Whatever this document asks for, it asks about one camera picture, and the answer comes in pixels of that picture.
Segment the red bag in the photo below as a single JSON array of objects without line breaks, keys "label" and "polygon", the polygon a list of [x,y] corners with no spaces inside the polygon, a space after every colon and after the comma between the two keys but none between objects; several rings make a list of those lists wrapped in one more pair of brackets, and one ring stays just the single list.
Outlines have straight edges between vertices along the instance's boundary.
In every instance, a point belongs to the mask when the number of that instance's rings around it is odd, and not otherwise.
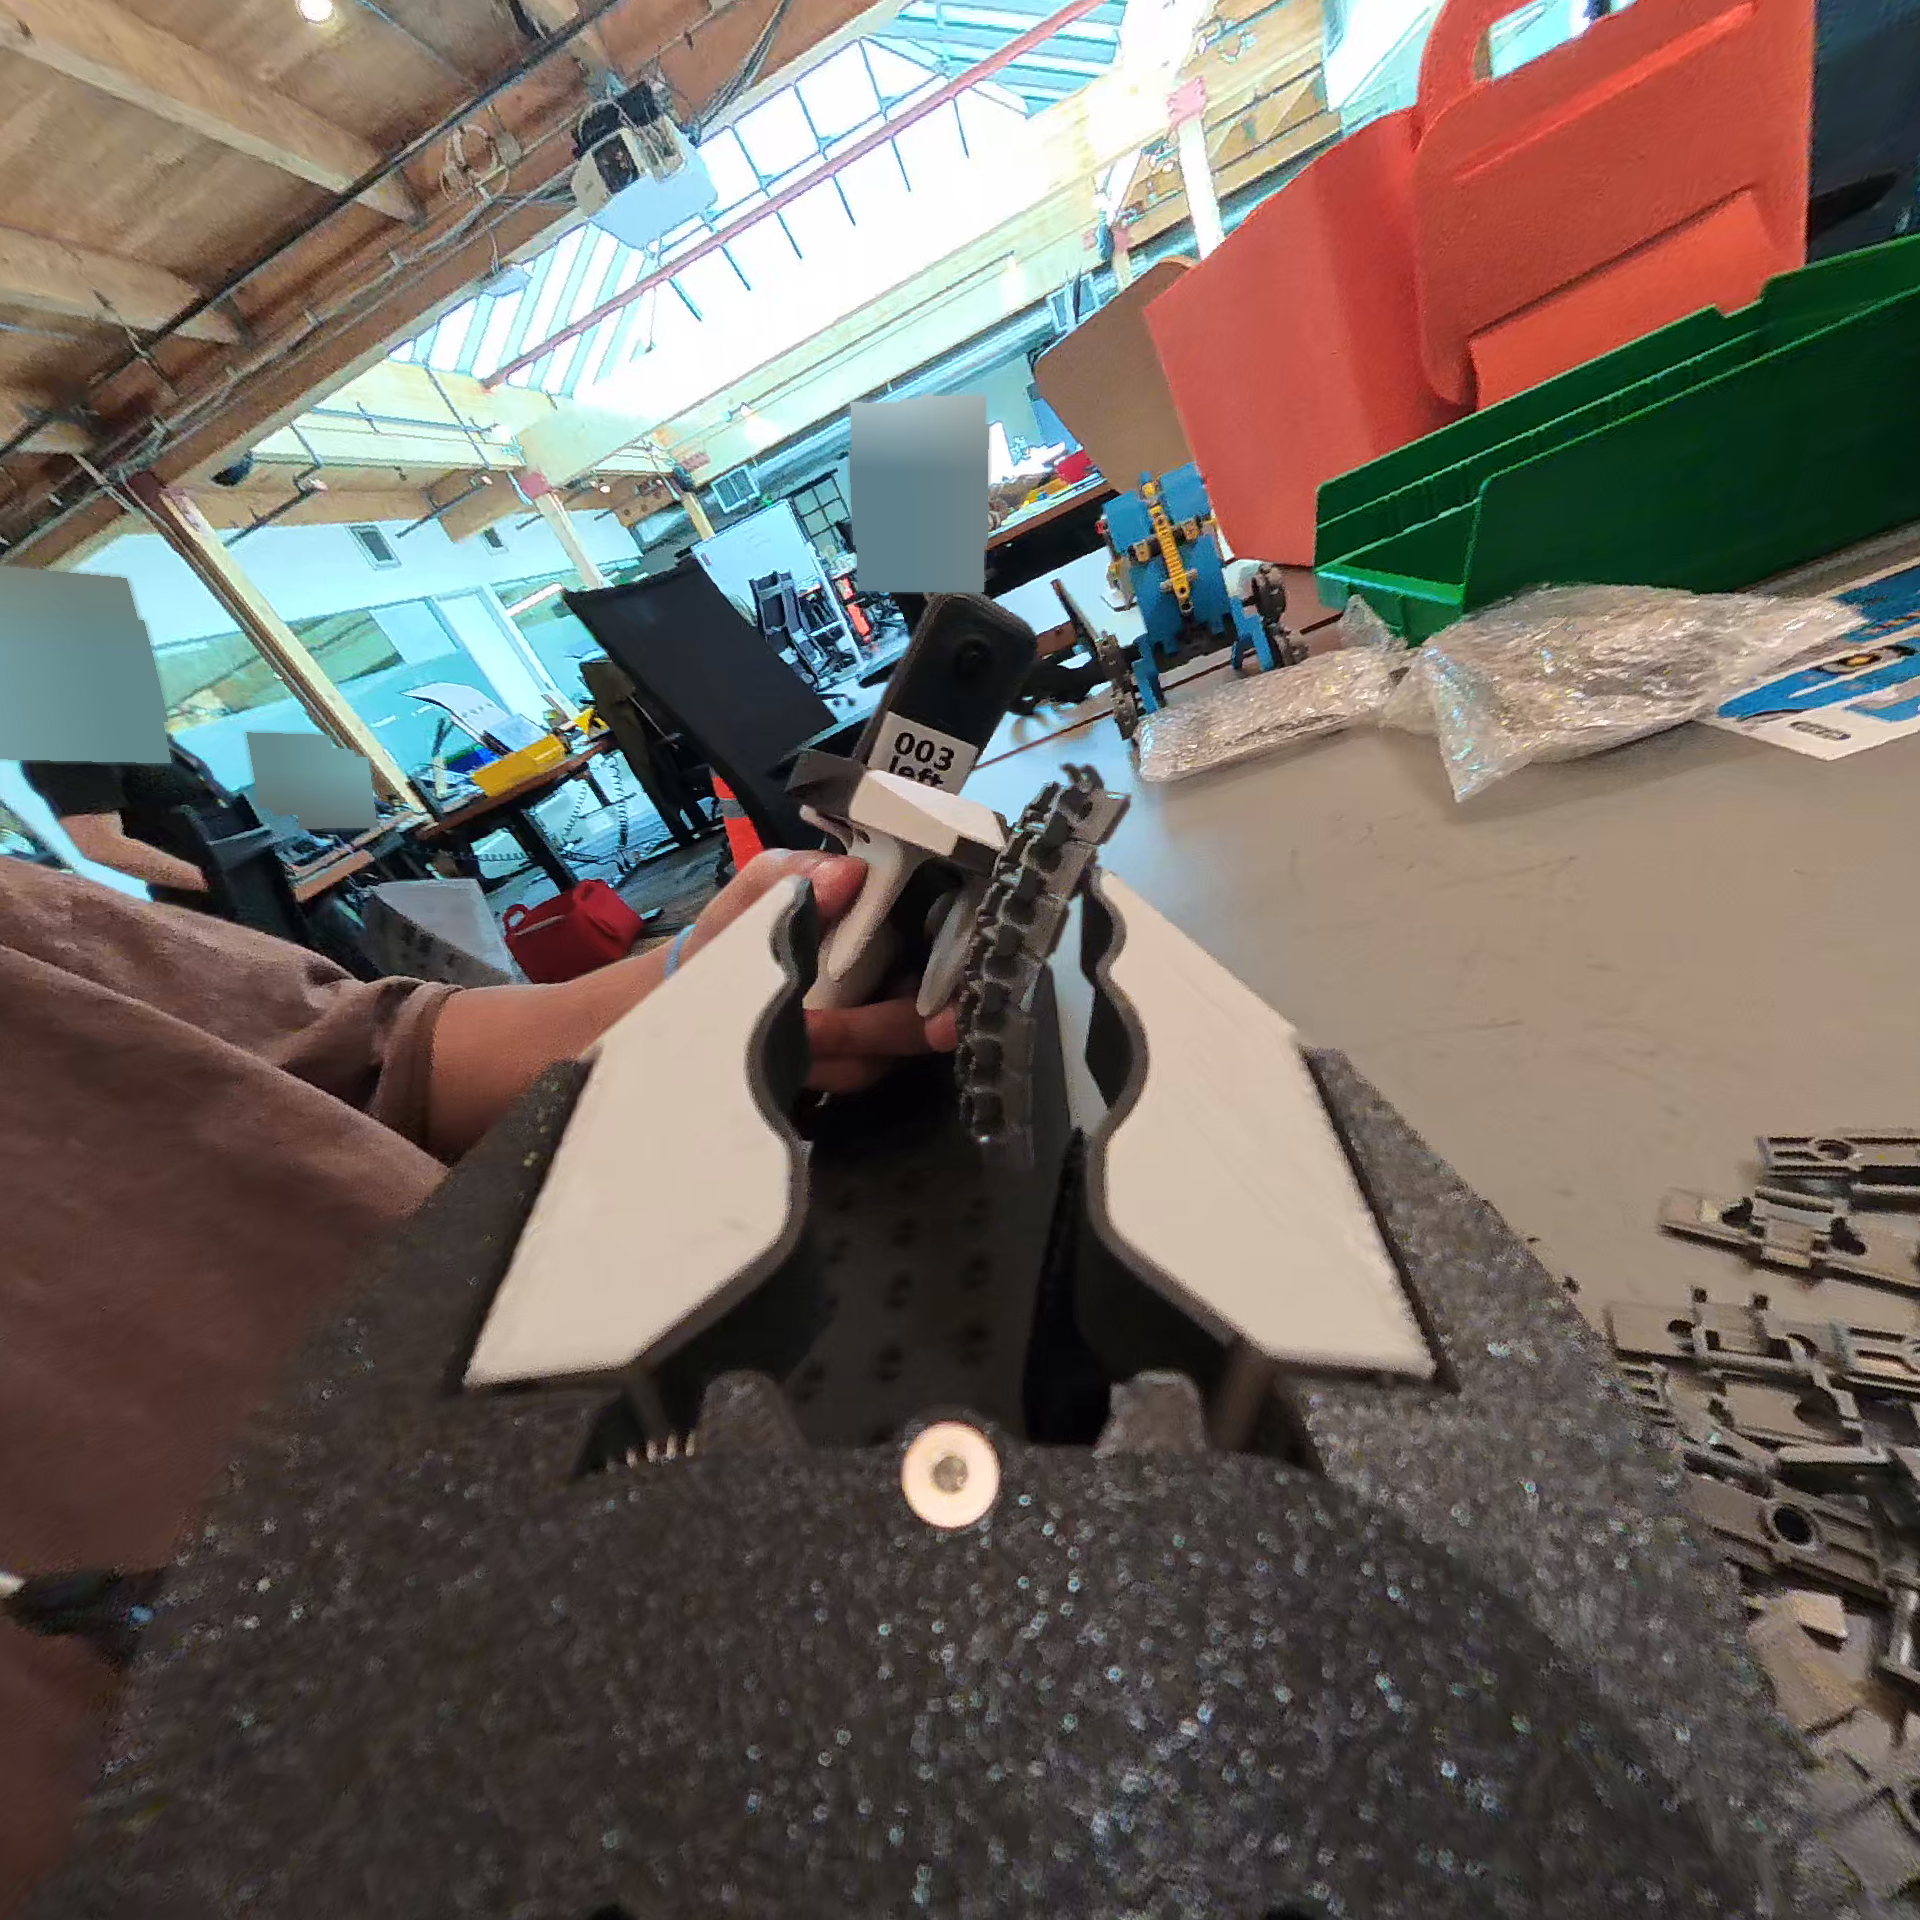
[{"label": "red bag", "polygon": [[510,905],[501,921],[516,971],[536,986],[558,986],[622,963],[651,932],[615,886],[585,877],[556,897]]}]

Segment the grey desk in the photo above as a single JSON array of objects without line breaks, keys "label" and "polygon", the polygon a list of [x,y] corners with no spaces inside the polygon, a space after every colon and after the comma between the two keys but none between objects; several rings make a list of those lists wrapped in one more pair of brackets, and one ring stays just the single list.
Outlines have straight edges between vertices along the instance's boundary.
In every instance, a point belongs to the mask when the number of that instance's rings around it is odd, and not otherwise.
[{"label": "grey desk", "polygon": [[1348,733],[1142,789],[1121,851],[1312,1043],[1442,1385],[1273,1389],[1309,1463],[1217,1459],[1070,1677],[1057,1813],[916,1918],[1917,1918],[1917,1748],[1794,1735],[1737,1572],[1626,1394],[1609,1304],[1684,1308],[1662,1183],[1737,1130],[1917,1124],[1917,740],[1684,727],[1450,801]]}]

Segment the blue sticker sheet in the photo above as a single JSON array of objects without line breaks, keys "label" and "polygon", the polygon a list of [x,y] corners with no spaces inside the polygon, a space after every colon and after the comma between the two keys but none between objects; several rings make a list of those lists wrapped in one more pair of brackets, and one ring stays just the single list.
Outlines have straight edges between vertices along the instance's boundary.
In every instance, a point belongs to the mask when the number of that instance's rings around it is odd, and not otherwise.
[{"label": "blue sticker sheet", "polygon": [[1852,586],[1839,603],[1861,615],[1839,649],[1740,688],[1704,724],[1817,761],[1917,739],[1917,565]]}]

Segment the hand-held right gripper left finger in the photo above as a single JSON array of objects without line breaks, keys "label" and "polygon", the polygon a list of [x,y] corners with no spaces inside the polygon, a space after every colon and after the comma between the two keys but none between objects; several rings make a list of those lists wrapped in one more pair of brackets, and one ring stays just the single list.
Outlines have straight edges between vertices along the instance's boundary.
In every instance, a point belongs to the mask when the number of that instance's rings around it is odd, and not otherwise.
[{"label": "hand-held right gripper left finger", "polygon": [[780,877],[593,1043],[467,1389],[659,1364],[795,1255],[818,960],[812,889]]}]

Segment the green plastic bin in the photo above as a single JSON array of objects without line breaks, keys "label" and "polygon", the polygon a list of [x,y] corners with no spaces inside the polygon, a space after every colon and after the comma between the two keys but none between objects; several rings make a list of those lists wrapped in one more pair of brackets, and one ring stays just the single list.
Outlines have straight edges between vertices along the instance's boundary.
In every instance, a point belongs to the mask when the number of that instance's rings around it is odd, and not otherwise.
[{"label": "green plastic bin", "polygon": [[1752,587],[1917,524],[1917,236],[1781,275],[1316,493],[1323,600],[1409,642],[1551,586]]}]

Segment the brown cardboard sheet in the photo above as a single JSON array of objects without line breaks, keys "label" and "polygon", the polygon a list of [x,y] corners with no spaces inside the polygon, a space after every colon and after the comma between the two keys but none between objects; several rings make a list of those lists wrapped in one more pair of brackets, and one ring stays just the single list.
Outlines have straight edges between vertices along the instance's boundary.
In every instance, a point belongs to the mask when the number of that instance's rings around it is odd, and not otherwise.
[{"label": "brown cardboard sheet", "polygon": [[1116,493],[1189,464],[1189,438],[1147,327],[1147,307],[1189,272],[1186,259],[1154,266],[1035,361],[1042,403]]}]

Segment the blue brick model vehicle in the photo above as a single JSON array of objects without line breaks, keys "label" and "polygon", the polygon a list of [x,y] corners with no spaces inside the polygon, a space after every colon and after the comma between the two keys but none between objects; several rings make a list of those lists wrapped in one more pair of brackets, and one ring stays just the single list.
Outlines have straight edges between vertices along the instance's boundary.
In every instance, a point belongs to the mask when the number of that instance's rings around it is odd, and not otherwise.
[{"label": "blue brick model vehicle", "polygon": [[1137,740],[1141,724],[1165,710],[1163,671],[1227,647],[1227,666],[1290,671],[1309,660],[1309,642],[1286,624],[1284,567],[1226,554],[1211,493],[1198,464],[1141,475],[1134,493],[1109,499],[1100,517],[1106,586],[1141,615],[1141,636],[1100,630],[1070,591],[1056,597],[1079,642],[1109,686],[1114,724]]}]

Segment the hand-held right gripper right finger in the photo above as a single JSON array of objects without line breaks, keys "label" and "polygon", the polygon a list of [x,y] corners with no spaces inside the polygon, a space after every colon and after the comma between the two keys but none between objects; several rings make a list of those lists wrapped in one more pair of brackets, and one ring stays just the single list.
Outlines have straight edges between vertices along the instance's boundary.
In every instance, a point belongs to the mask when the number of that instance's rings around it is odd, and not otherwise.
[{"label": "hand-held right gripper right finger", "polygon": [[1300,1031],[1116,876],[1085,896],[1090,1226],[1134,1283],[1227,1352],[1438,1379]]}]

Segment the person's left forearm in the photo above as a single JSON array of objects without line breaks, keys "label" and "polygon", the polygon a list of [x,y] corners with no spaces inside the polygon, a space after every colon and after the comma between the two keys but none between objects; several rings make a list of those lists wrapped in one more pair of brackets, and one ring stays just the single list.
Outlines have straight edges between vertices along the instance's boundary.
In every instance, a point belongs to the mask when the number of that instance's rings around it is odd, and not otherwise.
[{"label": "person's left forearm", "polygon": [[440,1163],[461,1159],[550,1069],[585,1062],[659,994],[664,946],[569,982],[446,997],[426,1058],[426,1149]]}]

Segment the person's left hand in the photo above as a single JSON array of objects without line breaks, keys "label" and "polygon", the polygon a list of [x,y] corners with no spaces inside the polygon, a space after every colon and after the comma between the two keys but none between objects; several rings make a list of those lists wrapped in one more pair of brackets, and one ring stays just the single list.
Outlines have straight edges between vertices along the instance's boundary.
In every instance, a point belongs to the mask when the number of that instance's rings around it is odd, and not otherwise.
[{"label": "person's left hand", "polygon": [[[780,882],[804,877],[812,889],[823,932],[842,924],[862,901],[869,865],[837,851],[759,851],[737,876],[703,909],[692,924],[683,960],[692,960],[725,935],[759,897]],[[918,1015],[916,1000],[873,1000],[852,1008],[808,1012],[811,1091],[862,1091],[884,1078],[898,1062],[947,1056],[958,1048],[958,1008],[947,1001],[935,1015]]]}]

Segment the pile of grey track links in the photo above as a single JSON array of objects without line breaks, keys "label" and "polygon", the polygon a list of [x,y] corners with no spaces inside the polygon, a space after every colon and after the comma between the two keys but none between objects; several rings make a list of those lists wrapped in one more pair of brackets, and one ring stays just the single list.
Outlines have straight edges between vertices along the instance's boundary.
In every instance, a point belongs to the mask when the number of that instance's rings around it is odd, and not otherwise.
[{"label": "pile of grey track links", "polygon": [[1917,1835],[1917,1128],[1759,1138],[1747,1188],[1654,1221],[1747,1290],[1608,1305],[1621,1382],[1839,1813]]}]

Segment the black perforated foam pad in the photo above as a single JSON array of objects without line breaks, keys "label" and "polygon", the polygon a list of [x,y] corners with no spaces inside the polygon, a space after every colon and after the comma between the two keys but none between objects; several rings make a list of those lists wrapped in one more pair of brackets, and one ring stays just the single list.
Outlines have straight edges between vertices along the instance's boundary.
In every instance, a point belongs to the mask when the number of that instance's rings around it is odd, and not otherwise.
[{"label": "black perforated foam pad", "polygon": [[1035,1163],[982,1153],[947,1111],[819,1111],[811,1235],[823,1326],[785,1385],[818,1447],[882,1447],[943,1412],[1028,1437],[1028,1348],[1076,1124]]}]

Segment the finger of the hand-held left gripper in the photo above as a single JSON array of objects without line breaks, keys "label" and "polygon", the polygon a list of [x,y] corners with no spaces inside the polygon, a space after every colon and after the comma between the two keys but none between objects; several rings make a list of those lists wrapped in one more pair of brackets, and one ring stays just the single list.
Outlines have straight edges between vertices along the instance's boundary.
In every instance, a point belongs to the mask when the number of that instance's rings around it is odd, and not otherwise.
[{"label": "finger of the hand-held left gripper", "polygon": [[838,801],[848,856],[864,865],[992,865],[1011,833],[992,808],[906,776],[857,776]]}]

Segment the clear bag of small parts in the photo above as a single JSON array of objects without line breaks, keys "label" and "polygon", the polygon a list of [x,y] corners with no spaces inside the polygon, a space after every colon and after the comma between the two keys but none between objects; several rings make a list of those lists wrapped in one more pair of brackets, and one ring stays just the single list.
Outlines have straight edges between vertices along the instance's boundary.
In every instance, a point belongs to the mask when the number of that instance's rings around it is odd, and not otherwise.
[{"label": "clear bag of small parts", "polygon": [[1182,783],[1368,727],[1383,720],[1409,664],[1411,652],[1398,642],[1348,647],[1182,698],[1141,723],[1137,776]]},{"label": "clear bag of small parts", "polygon": [[1834,597],[1529,587],[1415,647],[1378,723],[1430,739],[1467,802],[1524,766],[1693,724],[1857,626]]}]

